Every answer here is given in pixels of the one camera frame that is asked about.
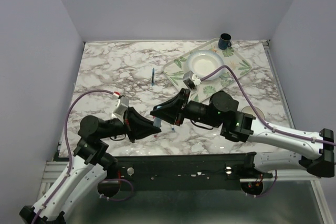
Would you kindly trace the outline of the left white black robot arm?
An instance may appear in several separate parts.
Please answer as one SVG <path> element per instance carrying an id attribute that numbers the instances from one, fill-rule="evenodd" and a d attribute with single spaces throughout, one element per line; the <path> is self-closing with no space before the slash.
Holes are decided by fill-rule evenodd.
<path id="1" fill-rule="evenodd" d="M 65 223 L 76 203 L 103 179 L 112 179 L 118 161 L 106 152 L 104 138 L 126 135 L 131 142 L 161 132 L 161 121 L 150 121 L 133 107 L 121 119 L 102 120 L 89 115 L 80 122 L 79 136 L 73 154 L 50 189 L 32 206 L 20 211 L 24 223 Z"/>

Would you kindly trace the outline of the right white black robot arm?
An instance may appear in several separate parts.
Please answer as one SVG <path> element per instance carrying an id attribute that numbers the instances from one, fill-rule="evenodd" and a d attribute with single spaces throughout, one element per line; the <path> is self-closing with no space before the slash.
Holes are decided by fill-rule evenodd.
<path id="1" fill-rule="evenodd" d="M 155 106 L 150 114 L 177 126 L 188 119 L 220 127 L 220 135 L 232 142 L 262 143 L 282 149 L 276 154 L 259 153 L 243 162 L 241 171 L 246 177 L 280 169 L 304 169 L 324 178 L 335 176 L 332 130 L 308 132 L 271 124 L 259 118 L 258 113 L 239 112 L 238 101 L 224 91 L 212 94 L 208 105 L 190 101 L 189 96 L 188 89 L 181 89 L 175 97 Z"/>

